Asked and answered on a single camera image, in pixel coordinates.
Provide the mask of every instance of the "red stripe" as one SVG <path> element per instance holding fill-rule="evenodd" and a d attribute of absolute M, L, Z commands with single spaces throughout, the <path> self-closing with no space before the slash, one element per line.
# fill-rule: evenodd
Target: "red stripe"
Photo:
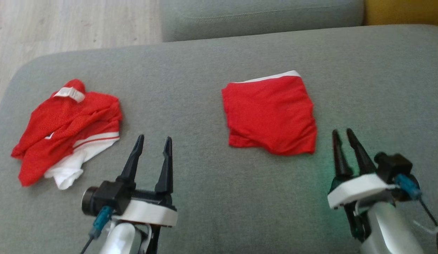
<path fill-rule="evenodd" d="M 73 147 L 73 149 L 76 149 L 76 148 L 78 148 L 79 146 L 82 146 L 82 145 L 84 145 L 84 144 L 86 144 L 86 143 L 90 143 L 90 142 L 93 142 L 93 141 L 98 141 L 98 140 L 108 140 L 108 139 L 114 139 L 114 138 L 119 138 L 119 137 L 120 137 L 120 136 L 116 136 L 116 137 L 104 137 L 104 138 L 98 138 L 98 139 L 89 140 L 89 141 L 86 141 L 86 142 L 84 142 L 84 143 L 80 143 L 79 145 Z"/>

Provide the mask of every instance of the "blue connector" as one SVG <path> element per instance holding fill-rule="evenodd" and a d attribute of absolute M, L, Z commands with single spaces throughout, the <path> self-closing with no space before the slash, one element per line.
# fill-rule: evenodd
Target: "blue connector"
<path fill-rule="evenodd" d="M 112 212 L 112 207 L 103 206 L 100 213 L 93 222 L 93 227 L 89 232 L 90 238 L 97 239 L 101 235 L 101 231 L 112 217 Z"/>
<path fill-rule="evenodd" d="M 406 175 L 398 174 L 395 177 L 395 183 L 407 192 L 412 200 L 418 200 L 421 197 L 421 190 L 418 186 Z"/>

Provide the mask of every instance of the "gray ottoman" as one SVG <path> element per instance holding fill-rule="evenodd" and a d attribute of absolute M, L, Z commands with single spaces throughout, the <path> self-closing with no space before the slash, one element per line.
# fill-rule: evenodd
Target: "gray ottoman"
<path fill-rule="evenodd" d="M 360 26 L 363 0 L 161 0 L 165 42 Z"/>
<path fill-rule="evenodd" d="M 281 157 L 227 144 L 221 89 L 228 82 L 297 70 L 314 102 L 316 153 Z M 10 157 L 32 110 L 70 79 L 120 98 L 121 140 L 84 165 L 66 191 L 52 180 L 22 188 Z M 93 217 L 84 191 L 122 170 L 140 133 L 138 188 L 156 183 L 173 137 L 178 225 L 159 253 L 356 253 L 344 211 L 327 204 L 332 130 L 351 127 L 370 156 L 400 152 L 414 163 L 438 219 L 438 27 L 393 25 L 285 32 L 35 59 L 11 81 L 0 108 L 0 254 L 78 253 Z M 353 151 L 344 145 L 351 166 Z M 430 225 L 419 204 L 406 221 Z M 434 237 L 412 226 L 426 253 Z M 97 253 L 106 234 L 87 253 Z"/>

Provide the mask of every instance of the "wooden floor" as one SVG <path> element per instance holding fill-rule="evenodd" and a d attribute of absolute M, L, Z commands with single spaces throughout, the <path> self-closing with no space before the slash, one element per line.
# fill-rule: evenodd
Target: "wooden floor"
<path fill-rule="evenodd" d="M 0 101 L 38 56 L 159 42 L 159 0 L 0 0 Z"/>

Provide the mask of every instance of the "yellow cushion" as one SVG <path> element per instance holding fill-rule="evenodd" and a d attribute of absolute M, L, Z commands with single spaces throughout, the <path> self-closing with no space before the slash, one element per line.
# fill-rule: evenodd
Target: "yellow cushion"
<path fill-rule="evenodd" d="M 366 0 L 365 24 L 438 25 L 438 0 Z"/>

